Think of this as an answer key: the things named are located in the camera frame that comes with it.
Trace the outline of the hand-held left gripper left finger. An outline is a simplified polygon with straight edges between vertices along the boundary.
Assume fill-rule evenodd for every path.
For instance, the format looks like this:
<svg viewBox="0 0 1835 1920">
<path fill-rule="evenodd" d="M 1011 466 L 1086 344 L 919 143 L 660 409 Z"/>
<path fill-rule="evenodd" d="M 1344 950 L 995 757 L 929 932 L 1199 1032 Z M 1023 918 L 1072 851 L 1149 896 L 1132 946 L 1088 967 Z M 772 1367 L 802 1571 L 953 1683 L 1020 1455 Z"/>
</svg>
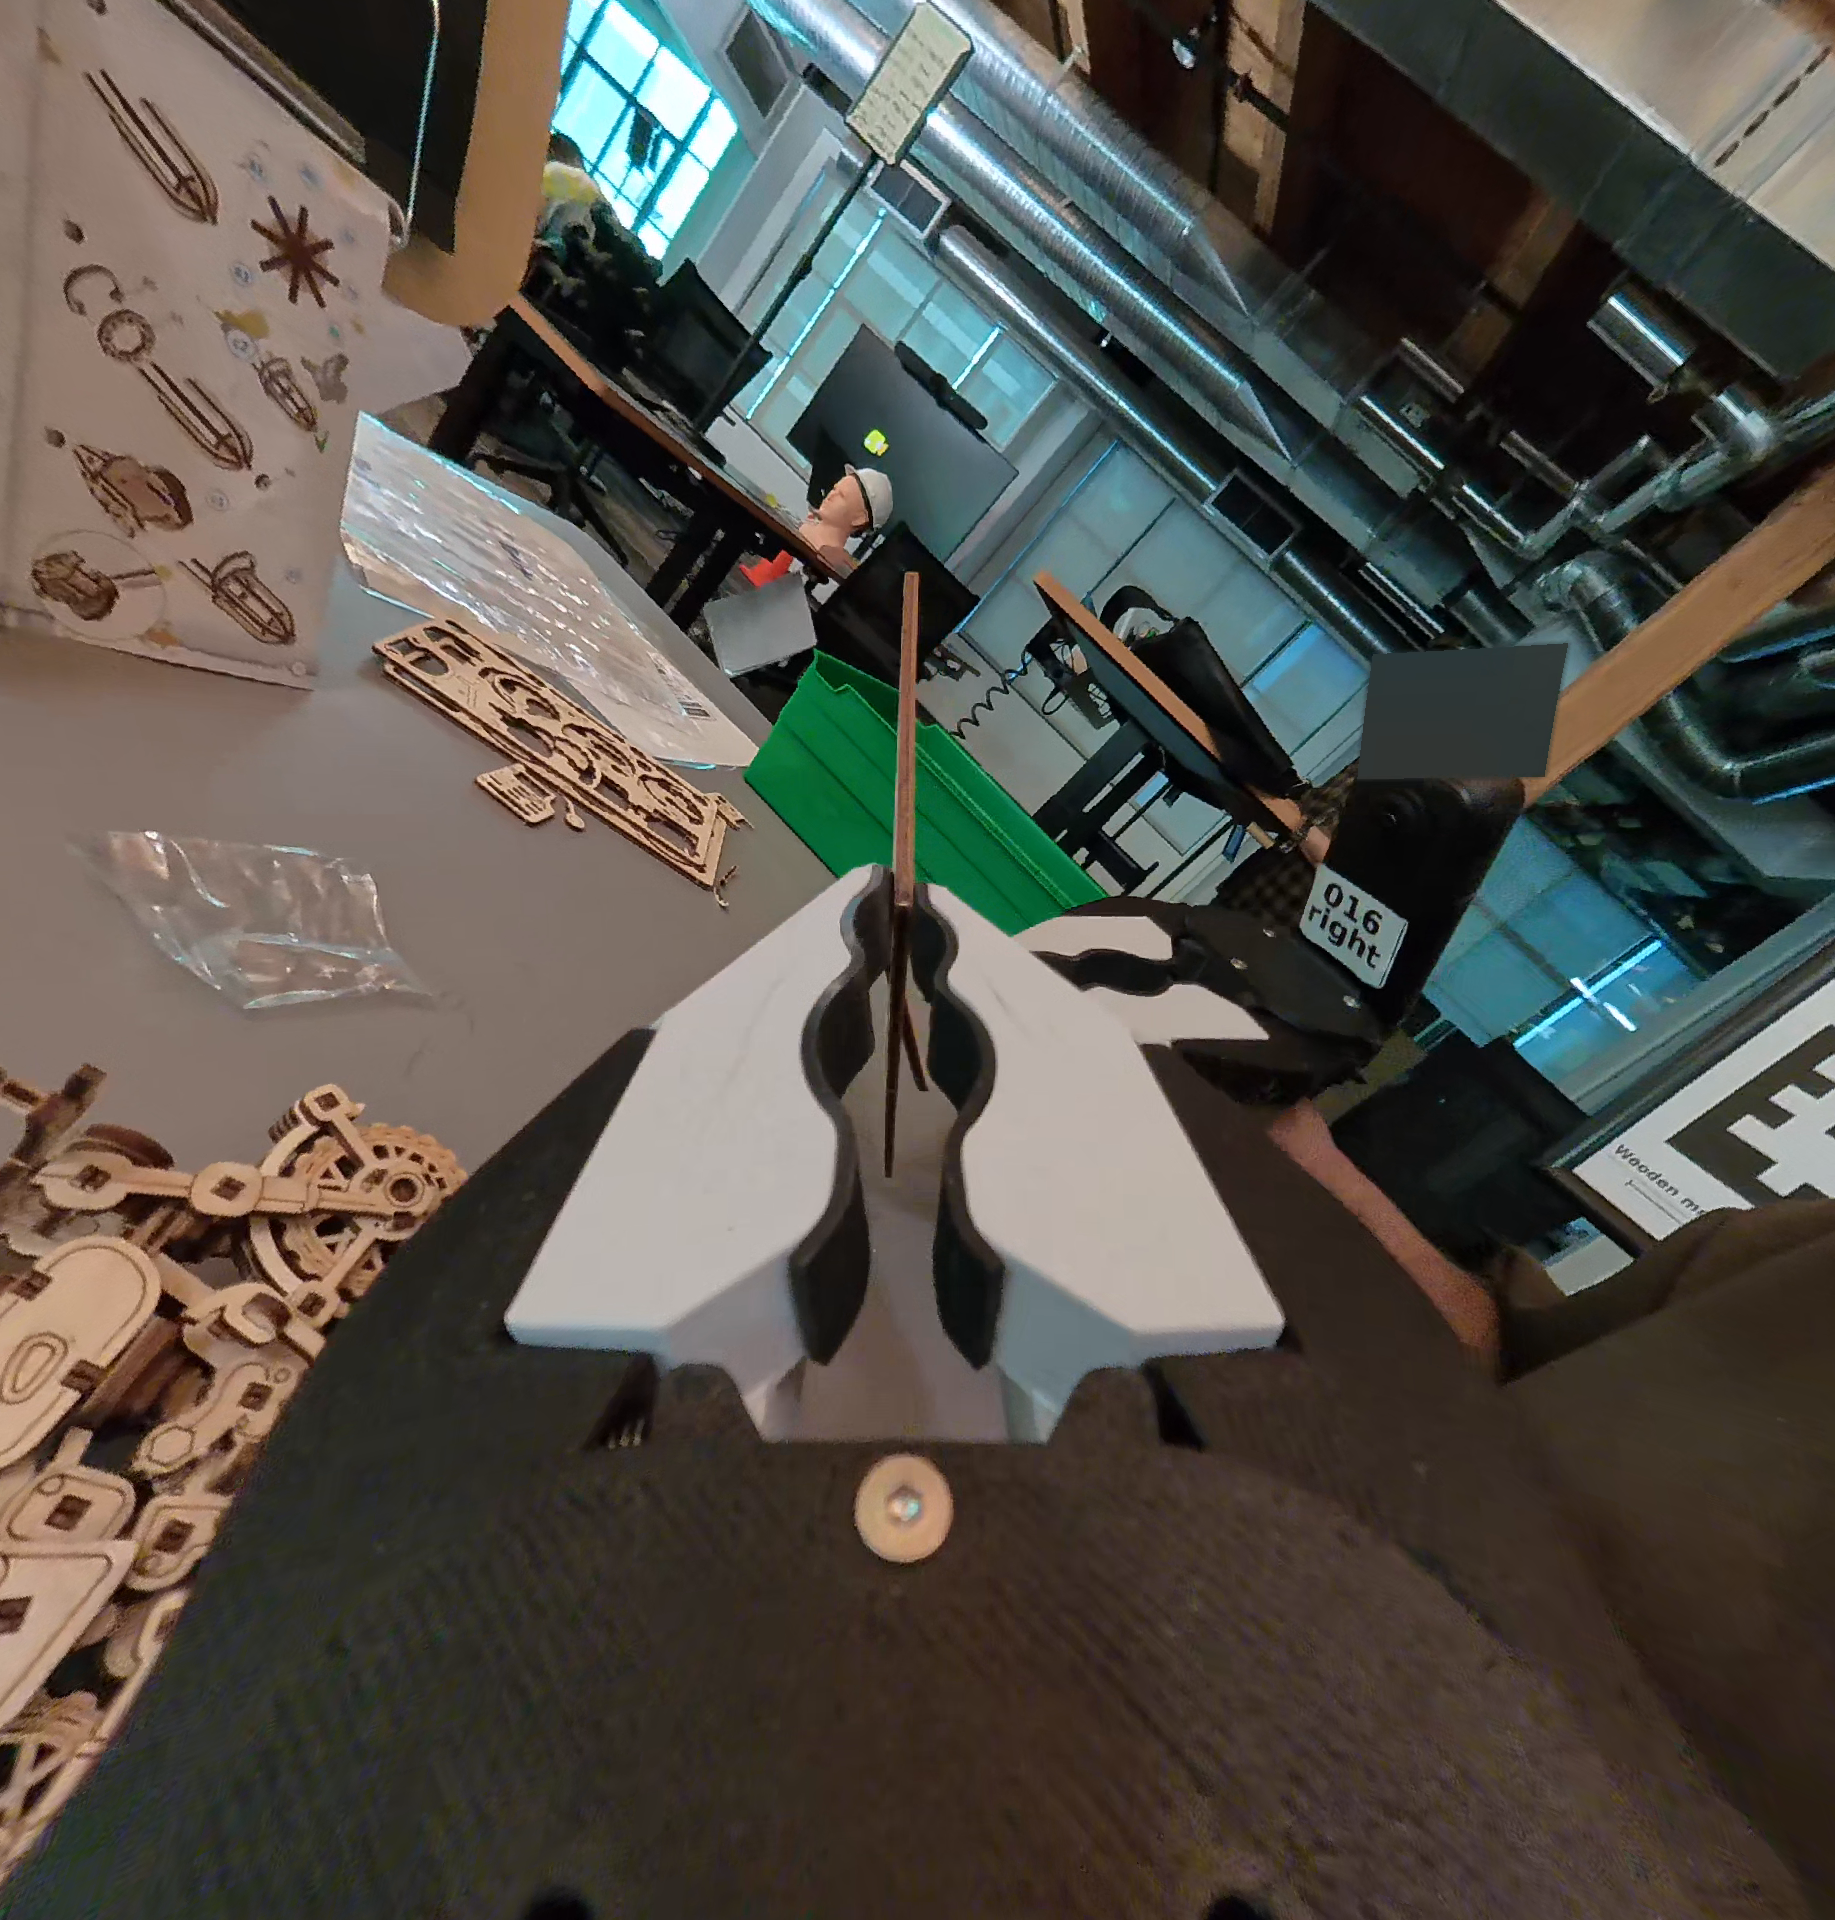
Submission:
<svg viewBox="0 0 1835 1920">
<path fill-rule="evenodd" d="M 642 1038 L 504 1313 L 530 1348 L 702 1365 L 793 1438 L 843 1348 L 870 1236 L 845 1102 L 877 1054 L 881 871 L 836 879 Z"/>
</svg>

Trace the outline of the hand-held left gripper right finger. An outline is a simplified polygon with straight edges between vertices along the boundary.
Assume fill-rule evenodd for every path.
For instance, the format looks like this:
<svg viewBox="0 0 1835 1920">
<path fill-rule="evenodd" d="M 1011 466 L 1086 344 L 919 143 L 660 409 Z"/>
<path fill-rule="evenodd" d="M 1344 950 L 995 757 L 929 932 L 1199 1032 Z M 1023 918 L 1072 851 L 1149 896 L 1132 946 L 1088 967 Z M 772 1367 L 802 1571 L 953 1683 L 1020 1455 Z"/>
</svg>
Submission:
<svg viewBox="0 0 1835 1920">
<path fill-rule="evenodd" d="M 1286 1316 L 1104 994 L 943 887 L 917 891 L 929 1065 L 953 1106 L 932 1248 L 939 1325 L 1041 1445 L 1094 1372 L 1267 1352 Z"/>
</svg>

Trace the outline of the slotted wooden puzzle sheet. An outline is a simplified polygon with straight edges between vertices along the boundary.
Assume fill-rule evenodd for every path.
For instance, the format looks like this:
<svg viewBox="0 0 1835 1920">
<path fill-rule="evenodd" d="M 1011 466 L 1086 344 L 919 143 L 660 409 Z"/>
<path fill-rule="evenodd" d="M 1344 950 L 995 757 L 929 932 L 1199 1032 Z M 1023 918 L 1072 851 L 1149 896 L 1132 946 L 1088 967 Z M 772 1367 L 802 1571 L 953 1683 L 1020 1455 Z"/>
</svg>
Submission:
<svg viewBox="0 0 1835 1920">
<path fill-rule="evenodd" d="M 898 1112 L 905 1081 L 925 1092 L 923 1050 L 908 1008 L 908 947 L 910 918 L 915 909 L 917 861 L 915 827 L 919 817 L 919 702 L 917 677 L 922 665 L 922 576 L 905 573 L 899 618 L 899 674 L 896 716 L 896 780 L 891 806 L 891 861 L 890 861 L 890 965 L 885 1006 L 885 1085 L 881 1112 L 881 1172 L 896 1171 Z"/>
</svg>

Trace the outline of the grey desk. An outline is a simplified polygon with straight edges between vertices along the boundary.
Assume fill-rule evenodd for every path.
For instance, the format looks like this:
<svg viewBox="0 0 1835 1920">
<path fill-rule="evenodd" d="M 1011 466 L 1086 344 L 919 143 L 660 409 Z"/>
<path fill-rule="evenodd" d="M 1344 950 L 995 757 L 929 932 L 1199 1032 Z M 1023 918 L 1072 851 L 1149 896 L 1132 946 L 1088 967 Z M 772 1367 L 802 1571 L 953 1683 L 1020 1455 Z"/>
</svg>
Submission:
<svg viewBox="0 0 1835 1920">
<path fill-rule="evenodd" d="M 202 1642 L 253 1677 L 328 1668 L 358 1629 L 429 1643 L 455 1593 L 520 1640 L 764 1659 L 806 1684 L 905 1638 L 906 1595 L 850 1526 L 852 1449 L 761 1449 L 731 1388 L 681 1373 L 640 1454 L 590 1445 L 625 1356 L 515 1344 L 507 1298 L 653 1017 L 824 883 L 777 826 L 731 837 L 728 918 L 613 832 L 583 851 L 465 797 L 482 746 L 389 683 L 367 600 L 301 695 L 63 639 L 0 636 L 0 1043 L 86 1125 L 192 1172 L 253 1164 L 304 1094 L 442 1142 L 465 1182 L 387 1259 L 269 1427 L 194 1571 Z M 435 1002 L 243 1014 L 165 960 L 83 871 L 93 832 L 297 846 L 377 883 Z"/>
</svg>

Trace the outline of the green plastic bin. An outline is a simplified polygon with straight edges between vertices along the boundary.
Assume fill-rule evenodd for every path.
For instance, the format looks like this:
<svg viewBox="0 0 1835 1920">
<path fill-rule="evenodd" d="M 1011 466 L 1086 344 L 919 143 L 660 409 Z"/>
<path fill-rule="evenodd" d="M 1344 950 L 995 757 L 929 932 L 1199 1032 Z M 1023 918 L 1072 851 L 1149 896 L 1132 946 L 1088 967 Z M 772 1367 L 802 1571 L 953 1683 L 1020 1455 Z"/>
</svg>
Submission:
<svg viewBox="0 0 1835 1920">
<path fill-rule="evenodd" d="M 826 653 L 808 667 L 746 782 L 838 876 L 886 863 L 898 693 Z M 915 871 L 1000 928 L 1023 932 L 1104 899 L 1033 817 L 949 736 L 917 729 Z"/>
</svg>

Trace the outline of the wooden-top standing table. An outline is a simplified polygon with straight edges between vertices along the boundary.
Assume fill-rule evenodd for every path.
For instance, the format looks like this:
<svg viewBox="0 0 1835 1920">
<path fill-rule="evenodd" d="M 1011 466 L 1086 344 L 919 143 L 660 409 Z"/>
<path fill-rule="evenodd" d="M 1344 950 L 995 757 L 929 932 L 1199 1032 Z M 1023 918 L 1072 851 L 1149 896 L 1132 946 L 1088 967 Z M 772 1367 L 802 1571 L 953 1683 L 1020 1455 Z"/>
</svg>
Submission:
<svg viewBox="0 0 1835 1920">
<path fill-rule="evenodd" d="M 1123 722 L 1144 733 L 1171 771 L 1207 785 L 1222 810 L 1258 842 L 1312 851 L 1298 803 L 1267 782 L 1240 778 L 1239 768 L 1219 757 L 1209 725 L 1048 571 L 1039 571 L 1030 585 L 1058 636 L 1075 645 Z"/>
</svg>

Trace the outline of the black backpack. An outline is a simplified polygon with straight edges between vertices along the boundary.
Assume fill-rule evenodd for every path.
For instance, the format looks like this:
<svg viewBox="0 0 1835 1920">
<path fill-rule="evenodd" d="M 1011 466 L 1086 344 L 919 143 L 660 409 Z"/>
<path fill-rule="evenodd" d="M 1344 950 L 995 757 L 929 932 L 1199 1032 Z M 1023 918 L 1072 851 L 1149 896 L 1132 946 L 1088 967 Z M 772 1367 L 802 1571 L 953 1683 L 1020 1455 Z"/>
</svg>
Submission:
<svg viewBox="0 0 1835 1920">
<path fill-rule="evenodd" d="M 1227 785 L 1277 800 L 1305 791 L 1195 618 L 1171 614 L 1137 585 L 1120 585 L 1104 600 L 1100 622 L 1202 722 Z"/>
</svg>

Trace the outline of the wooden beam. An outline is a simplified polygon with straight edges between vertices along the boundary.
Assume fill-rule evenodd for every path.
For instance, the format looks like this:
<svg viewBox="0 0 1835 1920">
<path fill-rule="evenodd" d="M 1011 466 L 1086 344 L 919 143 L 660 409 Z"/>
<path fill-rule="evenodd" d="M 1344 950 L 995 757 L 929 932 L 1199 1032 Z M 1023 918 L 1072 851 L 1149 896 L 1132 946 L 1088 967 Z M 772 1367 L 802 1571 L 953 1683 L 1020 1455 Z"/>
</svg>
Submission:
<svg viewBox="0 0 1835 1920">
<path fill-rule="evenodd" d="M 1833 561 L 1835 466 L 1795 489 L 1723 559 L 1678 589 L 1561 695 L 1548 768 L 1523 780 L 1523 803 L 1537 803 L 1554 782 Z"/>
</svg>

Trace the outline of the framed black-white marker sign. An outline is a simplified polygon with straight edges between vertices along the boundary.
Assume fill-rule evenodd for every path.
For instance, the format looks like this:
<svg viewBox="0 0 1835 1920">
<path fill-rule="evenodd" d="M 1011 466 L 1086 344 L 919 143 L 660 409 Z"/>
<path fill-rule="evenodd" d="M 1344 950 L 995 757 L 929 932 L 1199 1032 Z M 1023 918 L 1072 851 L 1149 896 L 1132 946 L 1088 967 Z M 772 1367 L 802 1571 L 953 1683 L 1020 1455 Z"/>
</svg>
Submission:
<svg viewBox="0 0 1835 1920">
<path fill-rule="evenodd" d="M 1835 942 L 1613 1099 L 1539 1172 L 1629 1253 L 1712 1214 L 1835 1201 Z"/>
</svg>

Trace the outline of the dark monitor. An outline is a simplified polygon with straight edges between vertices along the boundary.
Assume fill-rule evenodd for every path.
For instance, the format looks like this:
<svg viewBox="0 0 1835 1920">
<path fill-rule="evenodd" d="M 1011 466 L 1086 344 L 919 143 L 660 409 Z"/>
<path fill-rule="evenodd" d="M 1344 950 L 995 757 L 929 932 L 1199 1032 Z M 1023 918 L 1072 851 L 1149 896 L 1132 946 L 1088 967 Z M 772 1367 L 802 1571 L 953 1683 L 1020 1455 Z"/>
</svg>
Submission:
<svg viewBox="0 0 1835 1920">
<path fill-rule="evenodd" d="M 1013 464 L 973 428 L 953 396 L 941 402 L 898 351 L 862 326 L 789 428 L 808 458 L 811 492 L 843 467 L 881 469 L 890 521 L 949 559 L 1016 480 Z"/>
</svg>

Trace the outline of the large emptied wooden puzzle sheet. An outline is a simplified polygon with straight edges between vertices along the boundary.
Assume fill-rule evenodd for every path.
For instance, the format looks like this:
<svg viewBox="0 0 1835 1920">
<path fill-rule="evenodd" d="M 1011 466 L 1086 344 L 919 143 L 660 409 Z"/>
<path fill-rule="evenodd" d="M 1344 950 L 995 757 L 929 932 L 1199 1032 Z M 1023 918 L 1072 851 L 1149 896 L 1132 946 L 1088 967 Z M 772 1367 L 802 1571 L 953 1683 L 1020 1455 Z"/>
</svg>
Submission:
<svg viewBox="0 0 1835 1920">
<path fill-rule="evenodd" d="M 465 624 L 416 619 L 374 642 L 373 656 L 389 683 L 488 750 L 488 770 L 532 768 L 560 797 L 551 826 L 608 830 L 727 905 L 727 842 L 746 827 L 734 803 L 690 785 Z"/>
</svg>

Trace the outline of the pile of wooden model parts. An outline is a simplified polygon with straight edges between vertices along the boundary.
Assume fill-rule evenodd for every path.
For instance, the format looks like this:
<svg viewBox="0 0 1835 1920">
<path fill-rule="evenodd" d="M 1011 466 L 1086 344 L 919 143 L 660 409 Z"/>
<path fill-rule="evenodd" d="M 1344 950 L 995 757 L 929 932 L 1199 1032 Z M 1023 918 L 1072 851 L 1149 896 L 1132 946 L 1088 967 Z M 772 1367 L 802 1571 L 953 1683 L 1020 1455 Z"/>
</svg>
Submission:
<svg viewBox="0 0 1835 1920">
<path fill-rule="evenodd" d="M 282 1259 L 326 1172 L 180 1172 L 0 1065 L 0 1890 L 117 1729 L 282 1406 L 348 1309 Z"/>
</svg>

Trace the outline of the long wooden table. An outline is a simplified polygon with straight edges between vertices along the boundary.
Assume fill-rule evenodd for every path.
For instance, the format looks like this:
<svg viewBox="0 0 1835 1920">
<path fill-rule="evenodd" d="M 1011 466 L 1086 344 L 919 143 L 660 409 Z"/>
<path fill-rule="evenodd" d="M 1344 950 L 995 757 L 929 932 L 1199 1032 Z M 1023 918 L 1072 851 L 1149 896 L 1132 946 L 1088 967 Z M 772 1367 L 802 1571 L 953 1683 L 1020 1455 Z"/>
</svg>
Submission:
<svg viewBox="0 0 1835 1920">
<path fill-rule="evenodd" d="M 500 398 L 520 375 L 534 375 L 564 405 L 578 441 L 613 458 L 632 480 L 677 485 L 685 523 L 644 585 L 677 626 L 695 624 L 733 568 L 756 551 L 787 554 L 819 585 L 833 585 L 847 575 L 847 564 L 823 559 L 702 441 L 671 427 L 625 386 L 599 374 L 520 296 L 500 311 L 477 344 L 426 439 L 429 451 L 466 467 L 493 431 Z"/>
</svg>

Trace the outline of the paper sign on pole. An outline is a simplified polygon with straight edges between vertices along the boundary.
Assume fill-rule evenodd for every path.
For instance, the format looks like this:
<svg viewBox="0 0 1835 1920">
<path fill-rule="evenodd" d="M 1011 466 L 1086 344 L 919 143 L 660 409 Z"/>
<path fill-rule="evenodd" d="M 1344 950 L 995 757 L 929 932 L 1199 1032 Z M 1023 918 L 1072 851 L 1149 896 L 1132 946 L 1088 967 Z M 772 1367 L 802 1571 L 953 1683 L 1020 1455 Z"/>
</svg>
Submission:
<svg viewBox="0 0 1835 1920">
<path fill-rule="evenodd" d="M 939 6 L 912 5 L 848 107 L 847 132 L 882 168 L 899 165 L 973 50 L 970 37 Z"/>
</svg>

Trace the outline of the white printed box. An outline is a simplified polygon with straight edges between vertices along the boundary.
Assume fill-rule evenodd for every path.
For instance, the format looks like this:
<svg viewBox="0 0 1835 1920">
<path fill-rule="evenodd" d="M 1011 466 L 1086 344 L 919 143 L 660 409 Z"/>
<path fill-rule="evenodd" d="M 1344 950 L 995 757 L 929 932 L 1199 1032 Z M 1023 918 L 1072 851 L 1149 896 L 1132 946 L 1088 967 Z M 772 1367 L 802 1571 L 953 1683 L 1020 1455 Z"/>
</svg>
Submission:
<svg viewBox="0 0 1835 1920">
<path fill-rule="evenodd" d="M 386 278 L 450 239 L 477 23 L 0 5 L 0 626 L 312 683 L 358 431 L 466 360 Z"/>
</svg>

